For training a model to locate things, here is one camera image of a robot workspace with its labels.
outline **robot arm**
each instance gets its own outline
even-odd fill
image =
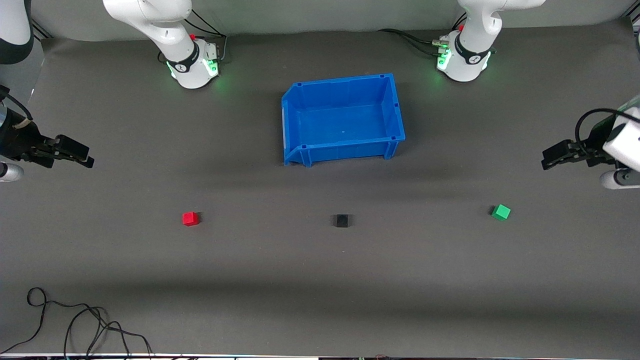
[[[200,88],[218,75],[216,46],[192,39],[180,21],[191,0],[102,0],[109,15],[148,36],[162,51],[172,76],[185,88]]]
[[[7,94],[6,88],[0,91],[0,101],[5,96],[15,100]],[[88,156],[87,146],[65,135],[58,135],[53,139],[41,135],[29,112],[25,112],[27,117],[0,102],[0,155],[13,161],[24,160],[46,168],[53,167],[55,160],[69,160],[87,168],[93,167],[93,158]]]
[[[610,113],[597,123],[589,137],[580,139],[580,127],[594,113]],[[542,168],[586,161],[588,167],[614,165],[600,176],[608,189],[640,188],[640,95],[618,110],[599,108],[585,113],[576,124],[575,141],[563,140],[542,152]]]
[[[16,164],[0,162],[0,183],[18,181],[24,175],[24,169]]]
[[[19,63],[32,48],[31,0],[0,1],[0,64]]]
[[[498,12],[522,10],[542,5],[545,0],[458,0],[467,11],[464,28],[440,37],[448,41],[451,49],[446,51],[437,65],[451,79],[472,81],[486,68],[493,41],[502,29]]]

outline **green led light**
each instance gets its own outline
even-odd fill
[[[218,75],[218,64],[215,60],[202,59],[202,63],[205,65],[205,69],[207,69],[207,72],[211,77]]]
[[[441,59],[438,61],[438,69],[445,70],[447,65],[449,64],[449,59],[451,59],[451,50],[447,49],[444,54],[440,55]]]
[[[486,64],[489,63],[489,57],[491,57],[491,51],[486,55],[486,60],[484,61],[484,65],[482,65],[482,69],[486,69]]]
[[[175,74],[173,73],[173,69],[171,68],[171,65],[169,65],[169,62],[166,62],[166,66],[169,68],[169,71],[171,72],[171,77],[175,79]]]

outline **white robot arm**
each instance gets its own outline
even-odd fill
[[[19,63],[32,48],[31,0],[0,1],[0,64]]]
[[[608,113],[585,140],[580,127],[594,113]],[[586,112],[576,124],[575,141],[563,140],[542,152],[542,168],[548,170],[563,163],[586,161],[587,166],[614,165],[615,170],[600,176],[607,189],[640,188],[640,95],[617,110],[599,108]]]
[[[456,81],[472,81],[486,68],[493,41],[502,29],[498,12],[522,10],[542,5],[545,0],[458,0],[467,11],[462,31],[440,37],[449,48],[438,61],[437,69]]]
[[[20,165],[0,162],[0,183],[18,181],[24,175],[24,169]]]
[[[180,21],[191,13],[191,0],[103,0],[109,15],[148,36],[162,51],[173,78],[185,88],[206,85],[218,75],[214,44],[193,40]]]

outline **cube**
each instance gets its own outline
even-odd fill
[[[493,213],[491,214],[491,216],[500,221],[505,221],[509,217],[510,212],[511,209],[507,208],[505,205],[500,204],[493,209]]]
[[[198,213],[190,211],[188,213],[182,214],[182,225],[185,226],[194,226],[200,223],[200,219],[198,218]]]
[[[339,214],[335,216],[336,227],[349,227],[349,215]]]

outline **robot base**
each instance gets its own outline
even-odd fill
[[[169,64],[171,76],[187,89],[197,89],[205,86],[211,79],[218,76],[218,51],[215,44],[210,44],[202,39],[194,40],[200,48],[198,59],[188,72],[174,71]]]
[[[453,44],[458,34],[460,34],[460,31],[454,30],[447,35],[441,36],[440,40],[445,40]],[[477,64],[469,65],[465,58],[457,52],[456,47],[450,46],[447,51],[438,58],[436,69],[444,72],[455,81],[466,83],[467,81],[472,81],[477,78],[480,72],[486,69],[486,64],[490,56],[491,53],[488,53],[487,56]]]

